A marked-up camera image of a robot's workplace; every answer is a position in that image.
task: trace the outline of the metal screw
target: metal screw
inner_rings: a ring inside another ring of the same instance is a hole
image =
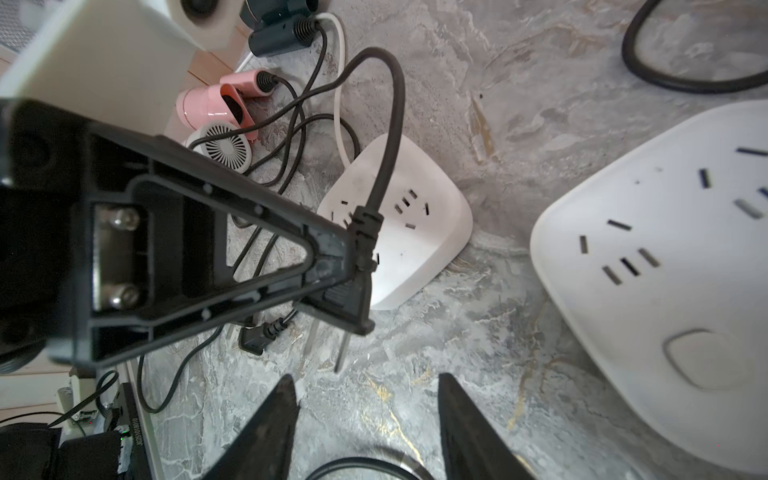
[[[141,217],[133,207],[115,208],[109,212],[109,224],[116,230],[132,232],[138,228],[140,222]]]
[[[109,305],[116,310],[134,308],[141,298],[141,291],[130,283],[115,285],[111,289]]]

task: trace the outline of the black plastic bracket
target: black plastic bracket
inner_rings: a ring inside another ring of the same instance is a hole
[[[370,274],[341,227],[168,138],[37,101],[0,110],[0,363],[47,339],[56,359],[105,366],[326,291],[356,308],[322,319],[372,330]],[[104,225],[115,208],[135,212],[133,230]],[[228,214],[300,245],[303,261],[235,282]],[[339,289],[361,275],[362,289]]]

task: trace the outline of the metal rod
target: metal rod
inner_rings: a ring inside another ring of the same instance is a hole
[[[352,338],[352,333],[344,332],[344,336],[341,339],[341,346],[339,347],[339,356],[336,357],[336,367],[333,369],[334,373],[341,372],[344,367],[344,357],[346,357],[346,351],[349,348],[349,339]]]
[[[314,319],[312,321],[312,326],[310,327],[310,334],[306,336],[306,343],[304,343],[304,356],[307,357],[312,352],[312,345],[315,343],[315,339],[317,338],[317,329],[320,327],[320,321],[318,319]]]

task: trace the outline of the black power cord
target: black power cord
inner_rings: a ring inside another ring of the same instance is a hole
[[[112,375],[112,377],[109,379],[108,382],[104,383],[104,381],[107,379],[107,377],[109,377],[109,375]],[[101,378],[96,383],[96,391],[95,392],[93,392],[89,396],[85,397],[85,399],[83,401],[81,401],[76,406],[72,407],[71,409],[67,410],[67,412],[65,412],[63,414],[60,414],[58,412],[31,412],[31,413],[23,413],[21,415],[12,416],[11,418],[2,420],[0,423],[8,422],[10,420],[20,419],[21,417],[26,417],[26,416],[30,416],[30,415],[39,415],[41,413],[43,413],[43,414],[51,414],[51,415],[59,415],[59,417],[56,420],[54,420],[53,422],[48,424],[48,427],[52,428],[52,427],[55,427],[56,425],[59,425],[60,423],[63,423],[65,421],[69,420],[70,418],[72,418],[72,416],[75,413],[80,412],[83,409],[83,407],[85,407],[87,404],[93,402],[94,400],[96,401],[96,407],[98,408],[99,412],[103,415],[104,413],[101,411],[101,409],[103,409],[104,406],[101,404],[101,399],[99,398],[99,396],[102,393],[104,393],[107,390],[109,390],[109,387],[113,386],[114,383],[117,382],[118,378],[120,378],[120,375],[118,374],[118,372],[116,370],[110,370],[109,372],[106,372],[103,376],[101,376]],[[80,429],[80,431],[82,432],[83,436],[85,436],[85,430],[83,430],[83,427],[79,423],[77,423],[77,421],[73,420],[73,422]]]
[[[264,353],[264,349],[290,326],[297,313],[297,310],[291,310],[285,318],[280,317],[273,322],[264,322],[253,328],[240,327],[240,338],[237,341],[237,346],[246,352],[260,356]]]
[[[393,463],[384,462],[383,460],[377,460],[375,458],[367,457],[347,457],[333,460],[325,465],[322,465],[314,472],[310,473],[310,476],[306,480],[318,480],[330,473],[337,472],[339,470],[346,470],[348,468],[364,468],[366,470],[376,470],[377,472],[386,473],[395,478],[401,478],[402,480],[419,480],[419,477],[413,475],[411,472],[401,468]]]
[[[104,387],[104,381],[107,379],[107,374],[104,374],[101,376],[101,378],[96,382],[96,391],[104,389],[106,391],[109,387]],[[115,372],[115,382],[118,380],[118,373]],[[99,413],[101,413],[101,416],[103,416],[105,419],[109,416],[109,410],[107,410],[107,407],[104,406],[103,403],[101,403],[101,396],[96,396],[96,409]]]
[[[294,130],[299,130],[300,128],[304,128],[307,125],[318,120],[333,120],[333,115],[332,114],[314,114],[308,117],[305,121],[295,126]],[[346,130],[346,133],[349,134],[349,138],[352,139],[352,146],[353,146],[353,152],[354,152],[353,158],[357,158],[357,156],[360,155],[360,151],[362,151],[362,148],[360,147],[360,140],[357,137],[357,133],[355,133],[355,131],[352,128],[352,125],[350,125],[348,121],[344,120],[343,118],[339,118],[339,121],[341,122],[341,126],[344,127],[344,130]],[[245,170],[245,173],[243,173],[243,175],[247,176],[248,174],[253,172],[255,169],[265,164],[270,158],[273,158],[275,155],[277,155],[277,153],[280,152],[280,149],[283,148],[285,143],[286,141],[285,139],[283,139],[283,141],[280,142],[280,144],[277,145],[277,147],[275,147],[274,150],[268,153],[267,156],[257,161],[255,164],[251,165],[250,167],[248,167],[248,170]],[[253,225],[251,222],[247,222],[239,217],[232,217],[232,221],[234,222],[235,227],[237,228],[248,228]],[[250,245],[253,245],[253,242],[251,242],[250,244],[247,243],[247,245],[248,245],[248,248],[243,249],[246,252],[248,249],[250,249]],[[236,261],[233,266],[235,270],[237,270],[237,267],[239,267],[240,263],[243,261],[243,259],[239,257],[238,257],[238,260],[239,261]]]
[[[675,77],[643,63],[637,57],[637,36],[645,21],[648,20],[650,14],[661,1],[647,0],[632,18],[632,22],[624,34],[624,41],[621,43],[621,58],[629,71],[650,84],[690,94],[729,94],[768,84],[768,70],[732,80],[706,81]]]
[[[139,368],[136,372],[136,393],[139,397],[139,404],[141,404],[141,408],[144,409],[146,412],[149,413],[160,413],[163,410],[165,410],[165,407],[168,406],[171,399],[174,397],[174,393],[176,393],[176,389],[179,387],[179,381],[181,381],[181,374],[184,373],[184,367],[187,366],[187,364],[192,360],[192,357],[197,355],[197,352],[200,352],[205,347],[209,346],[211,343],[214,342],[215,339],[219,338],[219,335],[221,335],[222,330],[224,330],[224,325],[219,326],[214,330],[213,335],[209,336],[204,342],[202,342],[200,345],[194,347],[187,356],[184,357],[183,360],[181,360],[181,365],[179,365],[179,369],[176,370],[176,375],[174,376],[174,380],[170,383],[170,388],[168,389],[168,394],[165,396],[165,399],[163,402],[158,406],[157,408],[150,407],[149,404],[147,404],[147,399],[144,398],[144,387],[141,384],[141,380],[144,378],[144,355],[139,357]]]
[[[366,202],[366,207],[374,210],[378,210],[384,198],[384,193],[386,193],[386,188],[389,186],[389,180],[392,178],[392,172],[395,170],[395,162],[397,161],[397,154],[398,154],[398,150],[400,149],[400,137],[402,136],[403,117],[405,116],[405,112],[406,112],[405,75],[402,73],[402,68],[400,67],[400,64],[397,62],[397,59],[395,58],[395,56],[389,53],[387,50],[384,50],[383,48],[378,48],[378,47],[365,48],[348,63],[346,68],[344,68],[344,70],[341,72],[339,77],[336,78],[336,80],[328,84],[325,84],[322,87],[318,87],[311,91],[301,94],[301,96],[299,96],[296,100],[290,102],[288,105],[281,108],[278,112],[276,112],[274,115],[267,118],[266,120],[261,121],[250,127],[239,128],[237,130],[232,130],[229,132],[225,132],[223,134],[216,134],[216,135],[210,135],[208,137],[199,138],[193,141],[192,143],[190,143],[188,147],[190,149],[194,149],[197,145],[200,145],[207,141],[221,140],[222,138],[234,137],[235,135],[247,134],[251,131],[258,130],[259,128],[262,128],[265,125],[272,123],[277,118],[282,117],[285,113],[290,111],[292,108],[295,108],[298,104],[303,103],[307,98],[311,98],[311,97],[314,97],[315,95],[319,95],[327,91],[331,91],[334,88],[337,88],[339,85],[344,83],[347,78],[349,78],[352,72],[355,71],[355,69],[359,67],[360,64],[362,64],[365,60],[369,58],[378,58],[379,60],[384,62],[384,64],[387,66],[387,68],[389,68],[389,71],[392,74],[392,83],[393,83],[392,112],[390,113],[390,118],[389,118],[389,135],[387,135],[387,141],[384,147],[384,155],[382,157],[381,166],[379,167],[379,173],[376,176],[376,180],[373,183],[373,188],[371,189],[371,194],[369,195],[368,201]]]
[[[310,25],[312,25],[313,30],[320,32],[320,35],[323,37],[323,43],[320,47],[320,57],[317,60],[315,69],[312,71],[312,74],[310,75],[310,79],[307,81],[306,87],[304,87],[304,91],[302,92],[302,94],[305,94],[306,92],[308,92],[312,88],[312,85],[315,83],[315,80],[317,79],[317,75],[320,73],[320,67],[323,65],[323,60],[325,60],[326,51],[328,49],[328,35],[326,35],[326,31],[323,29],[323,27],[320,26],[320,23],[312,22]],[[290,83],[288,83],[287,81],[284,82],[284,85],[286,85],[290,90],[293,90],[293,87],[291,87]],[[285,151],[283,152],[283,163],[280,164],[280,172],[277,174],[277,176],[273,180],[270,180],[265,184],[263,184],[264,187],[271,187],[273,185],[277,185],[277,183],[280,182],[280,178],[283,177],[283,174],[286,171],[286,167],[288,166],[288,157],[290,156],[290,141],[291,141],[291,138],[293,138],[293,126],[296,125],[296,119],[299,117],[300,114],[302,117],[301,119],[303,121],[304,110],[299,106],[293,111],[293,115],[291,115],[291,118],[290,118],[290,123],[288,123],[288,131],[286,133],[286,147],[285,147]],[[300,157],[301,154],[303,153],[303,150],[304,150],[304,142],[303,142],[303,136],[302,136],[302,140],[301,142],[299,142],[299,151],[296,153],[296,157]]]
[[[12,417],[8,417],[7,419],[0,420],[0,423],[6,423],[6,422],[10,422],[11,420],[21,419],[21,418],[29,417],[29,416],[33,416],[33,415],[56,415],[56,416],[61,416],[61,413],[59,413],[59,412],[30,412],[30,413],[22,413],[21,415],[14,415]],[[87,436],[87,435],[85,435],[85,430],[83,430],[83,426],[82,425],[77,423],[75,420],[72,420],[72,422],[78,427],[78,429],[80,429],[80,433],[82,433],[84,437]]]

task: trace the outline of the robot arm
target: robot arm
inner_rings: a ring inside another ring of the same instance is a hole
[[[8,98],[0,104],[0,369],[18,368],[46,344],[60,361],[106,366],[291,300],[351,333],[373,330],[376,202],[344,230],[148,135],[162,130],[195,47],[218,46],[194,28],[169,26],[154,3],[69,0],[0,84]],[[233,25],[232,0],[218,4],[222,16],[211,18]],[[109,45],[87,41],[105,28],[115,33]],[[109,51],[131,36],[141,37],[135,55]],[[385,60],[395,82],[392,141],[377,181],[385,190],[405,102],[394,57],[367,49],[314,94],[370,56]],[[144,90],[119,88],[130,84]],[[299,244],[303,262],[236,283],[225,263],[228,214]]]

